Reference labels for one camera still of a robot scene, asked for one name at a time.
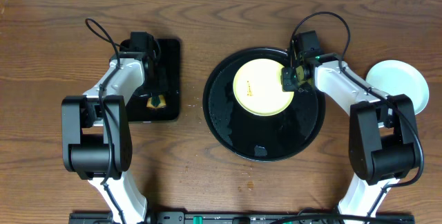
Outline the light blue plate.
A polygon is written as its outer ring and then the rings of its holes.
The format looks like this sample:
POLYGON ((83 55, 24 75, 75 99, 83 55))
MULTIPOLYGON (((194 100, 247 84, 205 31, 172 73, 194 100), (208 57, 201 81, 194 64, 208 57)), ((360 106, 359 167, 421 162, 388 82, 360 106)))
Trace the light blue plate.
POLYGON ((422 112, 429 102, 430 92, 424 76, 405 62, 398 60, 379 62, 370 68, 365 80, 374 88, 390 95, 408 96, 416 115, 422 112))

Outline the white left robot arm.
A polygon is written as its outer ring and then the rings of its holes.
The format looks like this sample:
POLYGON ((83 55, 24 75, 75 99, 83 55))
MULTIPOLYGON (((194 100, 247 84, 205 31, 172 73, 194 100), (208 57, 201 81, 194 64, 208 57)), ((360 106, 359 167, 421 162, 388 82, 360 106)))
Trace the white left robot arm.
POLYGON ((71 223, 155 223, 129 169, 129 124, 171 122, 180 114, 178 51, 122 51, 103 77, 61 103, 62 158, 67 171, 88 181, 108 214, 71 214, 71 223))

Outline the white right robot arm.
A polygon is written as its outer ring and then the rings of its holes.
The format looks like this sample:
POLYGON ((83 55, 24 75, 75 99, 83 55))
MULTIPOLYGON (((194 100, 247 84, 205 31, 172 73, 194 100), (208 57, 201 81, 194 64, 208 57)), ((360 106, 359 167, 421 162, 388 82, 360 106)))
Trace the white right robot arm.
POLYGON ((311 86, 349 116, 348 154, 354 175, 337 205, 337 223, 373 223, 391 189, 407 187, 421 177, 423 148, 408 96, 378 90, 338 55, 317 55, 286 66, 281 83, 284 91, 311 86))

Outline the yellow plate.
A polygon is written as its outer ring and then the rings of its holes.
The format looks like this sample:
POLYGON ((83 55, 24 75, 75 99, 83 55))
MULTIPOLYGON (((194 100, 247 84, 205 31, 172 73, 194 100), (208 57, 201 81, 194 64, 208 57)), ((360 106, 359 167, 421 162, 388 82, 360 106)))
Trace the yellow plate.
POLYGON ((282 89, 284 66, 272 59, 253 59, 236 72, 233 93, 246 111, 258 116, 272 116, 284 111, 292 102, 294 92, 282 89))

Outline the yellow green scrub sponge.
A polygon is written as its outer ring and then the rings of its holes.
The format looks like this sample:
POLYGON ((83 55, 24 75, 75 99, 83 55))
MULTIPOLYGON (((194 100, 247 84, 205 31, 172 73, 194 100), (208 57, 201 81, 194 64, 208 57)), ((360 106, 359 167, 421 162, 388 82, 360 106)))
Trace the yellow green scrub sponge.
POLYGON ((147 100, 148 109, 163 109, 166 107, 166 99, 163 95, 155 95, 147 100))

